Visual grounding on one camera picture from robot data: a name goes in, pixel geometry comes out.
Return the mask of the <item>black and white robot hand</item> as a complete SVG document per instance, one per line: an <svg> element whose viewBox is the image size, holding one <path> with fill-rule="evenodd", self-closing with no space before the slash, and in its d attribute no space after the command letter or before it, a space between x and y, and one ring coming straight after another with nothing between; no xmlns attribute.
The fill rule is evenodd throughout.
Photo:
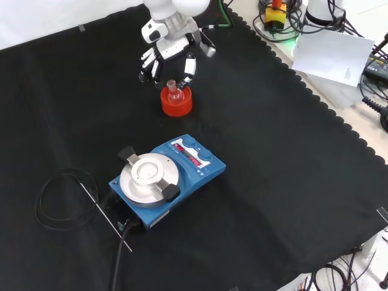
<svg viewBox="0 0 388 291"><path fill-rule="evenodd" d="M191 48L198 45L209 58L216 53L216 46L201 29L199 30L199 35L201 39L198 42L196 42L193 33L187 33L177 40L171 41L166 38L158 40L153 47L149 48L141 56L142 64L139 72L139 80L141 82L154 81L158 83L164 63L178 56L185 55L184 74L178 82L177 87L181 90L186 88L196 73L196 57L191 51Z"/></svg>

